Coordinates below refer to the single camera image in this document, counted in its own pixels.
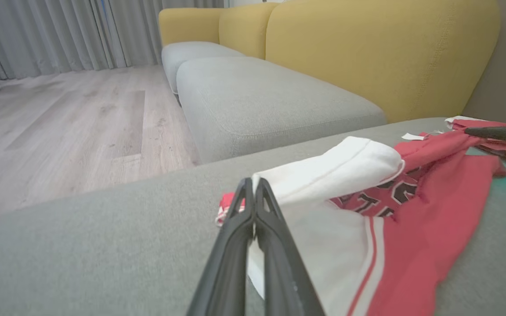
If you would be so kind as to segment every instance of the floor plank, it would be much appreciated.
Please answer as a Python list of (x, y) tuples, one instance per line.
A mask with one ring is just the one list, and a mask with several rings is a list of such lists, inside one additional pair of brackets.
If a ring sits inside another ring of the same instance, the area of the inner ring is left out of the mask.
[(161, 66), (0, 86), (0, 215), (199, 164)]

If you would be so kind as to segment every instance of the yellow sofa backrest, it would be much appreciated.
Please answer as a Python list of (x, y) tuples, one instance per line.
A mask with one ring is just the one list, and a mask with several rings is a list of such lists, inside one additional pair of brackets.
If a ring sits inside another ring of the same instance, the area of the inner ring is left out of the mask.
[(271, 12), (265, 59), (367, 98), (389, 122), (453, 116), (499, 27), (495, 0), (290, 0)]
[(265, 59), (265, 34), (273, 2), (225, 9), (219, 21), (220, 44)]

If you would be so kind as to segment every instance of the gray seat cushion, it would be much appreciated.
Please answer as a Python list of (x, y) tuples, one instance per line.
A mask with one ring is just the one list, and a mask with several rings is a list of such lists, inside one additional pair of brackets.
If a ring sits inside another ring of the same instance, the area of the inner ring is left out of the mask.
[(177, 86), (203, 162), (386, 123), (360, 96), (253, 57), (187, 61)]
[[(347, 135), (393, 146), (424, 118), (277, 148), (0, 217), (0, 315), (183, 315), (219, 231), (224, 192), (253, 172), (318, 154)], [(247, 315), (264, 315), (248, 285)], [(438, 316), (506, 315), (506, 178), (437, 291)]]
[(180, 42), (169, 44), (161, 50), (161, 62), (167, 81), (174, 94), (177, 94), (177, 70), (183, 62), (205, 57), (237, 57), (244, 54), (211, 42)]

